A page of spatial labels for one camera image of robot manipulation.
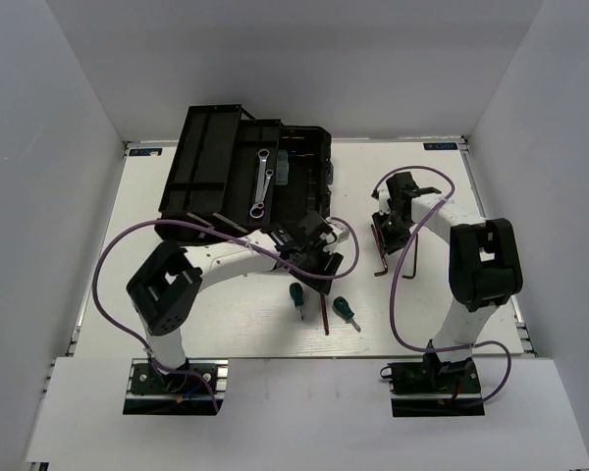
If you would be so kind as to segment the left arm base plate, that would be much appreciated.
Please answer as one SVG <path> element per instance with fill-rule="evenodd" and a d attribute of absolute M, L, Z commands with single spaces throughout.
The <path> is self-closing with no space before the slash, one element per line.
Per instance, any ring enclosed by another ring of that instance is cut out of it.
<path fill-rule="evenodd" d="M 190 360 L 193 375 L 163 374 L 149 359 L 134 359 L 124 399 L 124 415 L 215 416 L 222 406 L 227 387 L 227 360 Z"/>

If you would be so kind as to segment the large silver ratchet wrench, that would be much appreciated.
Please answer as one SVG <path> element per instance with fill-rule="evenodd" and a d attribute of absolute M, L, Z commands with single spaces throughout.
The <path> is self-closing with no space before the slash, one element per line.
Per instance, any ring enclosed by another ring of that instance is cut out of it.
<path fill-rule="evenodd" d="M 265 172 L 270 170 L 267 167 L 267 163 L 270 157 L 270 151 L 266 148 L 262 148 L 257 152 L 258 158 L 258 172 L 257 172 L 257 182 L 256 188 L 254 193 L 254 201 L 249 209 L 249 217 L 251 219 L 257 220 L 264 216 L 264 208 L 265 203 L 260 203 L 259 199 L 261 198 L 262 188 L 264 185 L 265 179 Z"/>

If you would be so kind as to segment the long brown hex key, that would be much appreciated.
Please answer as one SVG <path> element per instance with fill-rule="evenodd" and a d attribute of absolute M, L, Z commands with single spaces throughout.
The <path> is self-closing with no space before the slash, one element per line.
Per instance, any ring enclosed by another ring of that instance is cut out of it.
<path fill-rule="evenodd" d="M 327 308 L 327 300 L 324 294 L 320 294 L 320 306 L 321 306 L 321 317 L 323 323 L 323 330 L 324 335 L 330 335 L 330 324 L 329 324 L 329 316 L 328 316 L 328 308 Z"/>

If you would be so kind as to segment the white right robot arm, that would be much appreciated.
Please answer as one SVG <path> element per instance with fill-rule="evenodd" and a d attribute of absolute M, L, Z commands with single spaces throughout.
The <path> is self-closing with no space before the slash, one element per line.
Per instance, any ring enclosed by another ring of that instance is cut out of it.
<path fill-rule="evenodd" d="M 435 391 L 446 391 L 471 359 L 487 321 L 521 291 L 512 224 L 465 209 L 453 201 L 451 193 L 420 187 L 408 168 L 383 177 L 372 197 L 378 201 L 372 220 L 383 257 L 399 252 L 404 261 L 423 229 L 448 245 L 453 301 L 441 329 L 421 349 L 429 361 L 423 367 L 425 383 Z"/>

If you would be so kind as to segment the small silver ratchet wrench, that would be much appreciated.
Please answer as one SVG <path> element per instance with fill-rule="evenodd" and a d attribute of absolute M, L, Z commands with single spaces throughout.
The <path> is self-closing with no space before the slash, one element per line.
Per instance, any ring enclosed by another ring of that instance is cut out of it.
<path fill-rule="evenodd" d="M 263 188 L 262 188 L 261 198 L 259 199 L 259 202 L 260 203 L 264 203 L 264 200 L 266 198 L 266 195 L 267 195 L 267 192 L 268 192 L 268 189 L 269 189 L 269 185 L 270 185 L 270 182 L 272 180 L 273 175 L 274 175 L 274 171 L 273 170 L 267 170 L 265 172 L 264 185 L 263 185 Z"/>

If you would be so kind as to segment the black plastic toolbox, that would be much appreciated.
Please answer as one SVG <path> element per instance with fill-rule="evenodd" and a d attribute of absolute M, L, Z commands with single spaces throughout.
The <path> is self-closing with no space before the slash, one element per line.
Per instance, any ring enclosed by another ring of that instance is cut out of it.
<path fill-rule="evenodd" d="M 240 104 L 189 107 L 163 186 L 158 208 L 162 222 L 155 232 L 181 245 L 205 245 L 216 237 L 170 222 L 243 236 L 272 223 L 299 222 L 309 212 L 329 216 L 331 143 L 321 127 L 256 119 Z M 267 167 L 274 175 L 264 216 L 254 220 L 249 209 L 262 148 L 270 151 Z"/>

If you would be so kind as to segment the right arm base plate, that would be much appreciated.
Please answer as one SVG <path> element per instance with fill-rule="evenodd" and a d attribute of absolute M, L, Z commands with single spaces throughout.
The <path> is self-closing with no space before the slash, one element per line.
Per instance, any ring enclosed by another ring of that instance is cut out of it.
<path fill-rule="evenodd" d="M 475 363 L 459 372 L 435 375 L 424 362 L 388 363 L 380 379 L 389 383 L 394 418 L 479 417 L 485 415 Z"/>

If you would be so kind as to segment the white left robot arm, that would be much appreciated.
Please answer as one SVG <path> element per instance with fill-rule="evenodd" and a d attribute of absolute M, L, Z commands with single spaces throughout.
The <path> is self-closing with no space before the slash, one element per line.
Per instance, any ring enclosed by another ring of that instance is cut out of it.
<path fill-rule="evenodd" d="M 299 223 L 276 223 L 216 244 L 183 247 L 163 241 L 127 284 L 158 363 L 154 380 L 175 392 L 187 382 L 187 357 L 181 327 L 197 296 L 228 280 L 287 268 L 301 283 L 327 294 L 344 256 L 337 247 L 348 240 L 344 223 L 312 212 Z"/>

